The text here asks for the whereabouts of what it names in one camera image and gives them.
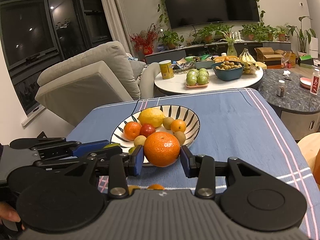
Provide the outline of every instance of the gray sofa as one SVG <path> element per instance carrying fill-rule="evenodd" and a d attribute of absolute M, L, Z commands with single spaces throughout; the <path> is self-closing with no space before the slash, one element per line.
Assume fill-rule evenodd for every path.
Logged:
<path fill-rule="evenodd" d="M 98 106 L 153 98 L 158 63 L 128 60 L 118 41 L 108 42 L 44 70 L 36 101 L 76 126 Z"/>

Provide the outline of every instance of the yellow can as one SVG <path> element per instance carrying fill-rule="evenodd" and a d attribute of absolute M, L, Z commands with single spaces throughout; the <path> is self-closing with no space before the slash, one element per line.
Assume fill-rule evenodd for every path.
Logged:
<path fill-rule="evenodd" d="M 162 79 L 170 79 L 174 77 L 171 60 L 159 62 Z"/>

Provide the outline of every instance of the tv cabinet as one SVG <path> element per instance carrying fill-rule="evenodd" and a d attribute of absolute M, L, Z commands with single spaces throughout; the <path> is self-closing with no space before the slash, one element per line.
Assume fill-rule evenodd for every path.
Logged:
<path fill-rule="evenodd" d="M 235 48 L 240 55 L 244 48 L 247 48 L 250 54 L 257 59 L 257 53 L 255 48 L 272 47 L 273 50 L 281 49 L 291 51 L 291 42 L 281 41 L 240 41 L 235 43 Z M 187 56 L 201 56 L 203 54 L 218 54 L 219 56 L 223 52 L 227 52 L 228 45 L 226 42 L 213 42 L 210 44 L 199 44 L 191 46 L 183 46 L 176 49 L 170 49 L 163 52 L 155 52 L 153 54 L 145 56 L 147 64 L 153 62 L 160 62 L 170 59 L 171 61 L 178 61 Z"/>

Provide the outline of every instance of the small jar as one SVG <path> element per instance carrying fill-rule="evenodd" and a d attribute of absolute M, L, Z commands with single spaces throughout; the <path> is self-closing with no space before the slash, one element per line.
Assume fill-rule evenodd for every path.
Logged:
<path fill-rule="evenodd" d="M 285 90 L 285 82 L 283 80 L 279 80 L 277 96 L 283 97 L 284 96 L 284 90 Z"/>

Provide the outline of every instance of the round white table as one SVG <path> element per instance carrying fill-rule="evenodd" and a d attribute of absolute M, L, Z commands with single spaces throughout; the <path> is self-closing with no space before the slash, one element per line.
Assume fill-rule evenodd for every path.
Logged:
<path fill-rule="evenodd" d="M 263 77 L 263 69 L 256 71 L 255 74 L 242 75 L 241 78 L 232 81 L 222 81 L 217 78 L 213 69 L 208 69 L 210 76 L 209 85 L 205 88 L 191 89 L 186 87 L 187 74 L 175 74 L 171 79 L 162 79 L 161 73 L 155 78 L 155 85 L 168 95 L 174 94 L 193 94 L 209 91 L 224 90 L 230 88 L 246 88 L 259 82 Z"/>

